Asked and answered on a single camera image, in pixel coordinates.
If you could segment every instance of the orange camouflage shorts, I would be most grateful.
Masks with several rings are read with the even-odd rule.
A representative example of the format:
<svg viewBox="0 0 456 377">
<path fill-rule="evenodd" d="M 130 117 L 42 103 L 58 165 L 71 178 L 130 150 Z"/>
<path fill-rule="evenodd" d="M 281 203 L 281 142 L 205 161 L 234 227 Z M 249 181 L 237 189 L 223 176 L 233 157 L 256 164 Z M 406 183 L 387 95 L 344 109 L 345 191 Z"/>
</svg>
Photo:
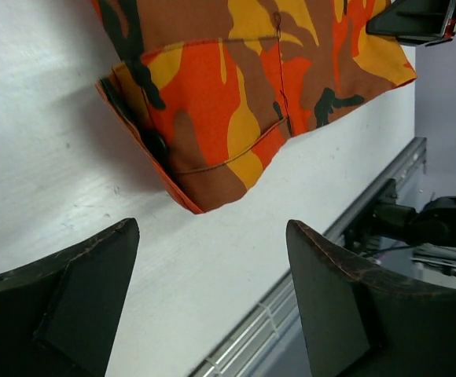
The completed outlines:
<svg viewBox="0 0 456 377">
<path fill-rule="evenodd" d="M 240 199 L 291 137 L 415 80 L 390 0 L 91 0 L 121 63 L 97 88 L 195 214 Z"/>
</svg>

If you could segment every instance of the white table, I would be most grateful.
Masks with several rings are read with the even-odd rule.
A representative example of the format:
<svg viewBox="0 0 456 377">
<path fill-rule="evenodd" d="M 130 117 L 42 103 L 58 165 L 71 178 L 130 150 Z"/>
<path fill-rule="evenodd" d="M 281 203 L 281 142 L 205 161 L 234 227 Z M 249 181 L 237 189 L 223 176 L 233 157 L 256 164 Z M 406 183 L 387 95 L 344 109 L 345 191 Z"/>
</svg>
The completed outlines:
<svg viewBox="0 0 456 377">
<path fill-rule="evenodd" d="M 0 272 L 137 218 L 107 376 L 185 375 L 289 267 L 286 222 L 325 230 L 413 138 L 414 87 L 290 141 L 243 200 L 194 216 L 94 89 L 117 58 L 90 7 L 0 0 Z"/>
</svg>

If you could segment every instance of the metal bar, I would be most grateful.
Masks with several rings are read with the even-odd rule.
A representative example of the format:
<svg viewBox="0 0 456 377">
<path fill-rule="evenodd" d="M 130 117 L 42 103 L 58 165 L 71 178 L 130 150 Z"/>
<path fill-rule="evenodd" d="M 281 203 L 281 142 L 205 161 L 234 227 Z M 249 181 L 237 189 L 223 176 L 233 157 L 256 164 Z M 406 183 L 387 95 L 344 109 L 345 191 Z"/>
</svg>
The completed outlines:
<svg viewBox="0 0 456 377">
<path fill-rule="evenodd" d="M 342 233 L 385 182 L 394 178 L 399 190 L 411 174 L 425 163 L 426 140 L 414 138 L 352 205 L 325 231 L 325 236 L 342 244 Z M 190 377 L 245 377 L 277 344 L 299 316 L 291 273 L 286 274 L 251 310 L 220 346 Z"/>
</svg>

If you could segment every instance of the pocket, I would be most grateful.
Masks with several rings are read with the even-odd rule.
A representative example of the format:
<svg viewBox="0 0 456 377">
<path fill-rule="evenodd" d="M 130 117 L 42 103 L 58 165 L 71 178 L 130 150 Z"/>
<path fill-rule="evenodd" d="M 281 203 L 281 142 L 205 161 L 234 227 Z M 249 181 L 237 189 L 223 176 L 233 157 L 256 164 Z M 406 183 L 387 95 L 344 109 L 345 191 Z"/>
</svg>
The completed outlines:
<svg viewBox="0 0 456 377">
<path fill-rule="evenodd" d="M 277 36 L 174 44 L 113 73 L 136 122 L 164 139 L 168 177 L 203 211 L 256 183 L 252 149 L 287 126 Z"/>
</svg>

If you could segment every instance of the camouflage fabric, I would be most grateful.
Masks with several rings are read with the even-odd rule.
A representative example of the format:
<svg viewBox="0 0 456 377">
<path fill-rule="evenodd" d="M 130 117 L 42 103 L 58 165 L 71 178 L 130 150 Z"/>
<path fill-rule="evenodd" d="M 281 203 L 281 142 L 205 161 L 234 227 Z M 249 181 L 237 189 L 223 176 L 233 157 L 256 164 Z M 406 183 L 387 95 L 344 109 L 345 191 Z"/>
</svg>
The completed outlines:
<svg viewBox="0 0 456 377">
<path fill-rule="evenodd" d="M 92 2 L 122 60 L 97 87 L 196 214 L 240 199 L 289 138 L 415 79 L 365 32 L 390 0 Z"/>
</svg>

